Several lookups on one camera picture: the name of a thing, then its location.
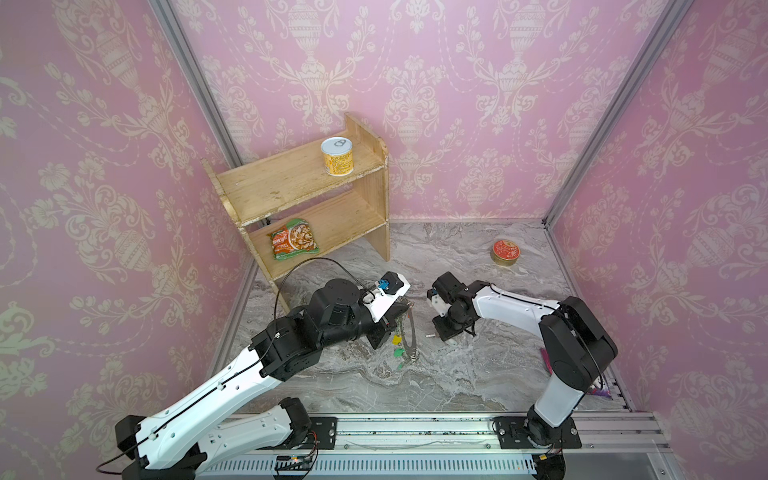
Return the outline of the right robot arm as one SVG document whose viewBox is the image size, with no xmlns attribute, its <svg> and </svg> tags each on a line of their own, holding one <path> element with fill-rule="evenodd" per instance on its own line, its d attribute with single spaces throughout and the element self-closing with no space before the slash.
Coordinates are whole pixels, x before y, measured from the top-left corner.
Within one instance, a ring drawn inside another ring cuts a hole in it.
<svg viewBox="0 0 768 480">
<path fill-rule="evenodd" d="M 444 342 L 461 333 L 474 335 L 481 319 L 510 325 L 540 341 L 549 379 L 524 423 L 537 447 L 559 446 L 572 413 L 619 353 L 586 302 L 575 296 L 560 301 L 538 299 L 486 281 L 467 285 L 447 272 L 433 282 L 427 299 L 436 311 L 432 323 Z"/>
</svg>

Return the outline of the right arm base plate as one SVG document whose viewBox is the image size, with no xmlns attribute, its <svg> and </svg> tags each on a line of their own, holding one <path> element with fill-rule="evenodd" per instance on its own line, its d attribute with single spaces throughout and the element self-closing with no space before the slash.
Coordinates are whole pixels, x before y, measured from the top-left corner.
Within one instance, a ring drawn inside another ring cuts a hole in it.
<svg viewBox="0 0 768 480">
<path fill-rule="evenodd" d="M 497 416 L 491 420 L 500 448 L 505 450 L 561 450 L 580 449 L 582 441 L 572 417 L 559 427 L 527 415 Z"/>
</svg>

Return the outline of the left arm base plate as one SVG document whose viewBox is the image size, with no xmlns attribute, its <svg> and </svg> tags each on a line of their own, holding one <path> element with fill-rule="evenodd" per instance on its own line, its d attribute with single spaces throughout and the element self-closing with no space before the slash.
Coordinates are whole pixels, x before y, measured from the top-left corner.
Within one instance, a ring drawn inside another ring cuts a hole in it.
<svg viewBox="0 0 768 480">
<path fill-rule="evenodd" d="M 262 447 L 262 450 L 333 450 L 336 446 L 336 433 L 339 418 L 335 416 L 311 416 L 310 428 L 301 442 L 291 440 L 276 446 Z"/>
</svg>

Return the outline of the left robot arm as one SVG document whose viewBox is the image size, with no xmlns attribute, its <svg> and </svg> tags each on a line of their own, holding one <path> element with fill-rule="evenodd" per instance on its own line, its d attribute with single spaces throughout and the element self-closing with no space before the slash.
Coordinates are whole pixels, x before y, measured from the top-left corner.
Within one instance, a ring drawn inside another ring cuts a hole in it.
<svg viewBox="0 0 768 480">
<path fill-rule="evenodd" d="M 312 421 L 301 400 L 288 397 L 250 419 L 230 417 L 249 401 L 316 365 L 324 349 L 365 337 L 380 347 L 407 306 L 410 288 L 386 273 L 371 290 L 332 279 L 308 304 L 279 317 L 252 338 L 234 360 L 170 407 L 147 417 L 129 415 L 115 427 L 130 462 L 124 479 L 193 479 L 212 466 L 252 450 L 293 449 Z"/>
</svg>

